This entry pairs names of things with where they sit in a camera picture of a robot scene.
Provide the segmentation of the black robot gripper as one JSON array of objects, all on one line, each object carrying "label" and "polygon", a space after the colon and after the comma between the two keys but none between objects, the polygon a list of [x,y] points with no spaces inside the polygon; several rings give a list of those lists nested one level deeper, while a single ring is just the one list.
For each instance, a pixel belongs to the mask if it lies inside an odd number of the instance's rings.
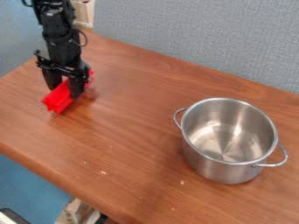
[{"label": "black robot gripper", "polygon": [[61,84],[63,76],[69,77],[69,96],[76,99],[84,92],[81,77],[91,69],[81,59],[81,48],[88,43],[80,42],[85,33],[75,27],[75,8],[71,0],[32,0],[32,10],[41,26],[41,37],[47,45],[47,56],[36,51],[37,67],[49,90]]}]

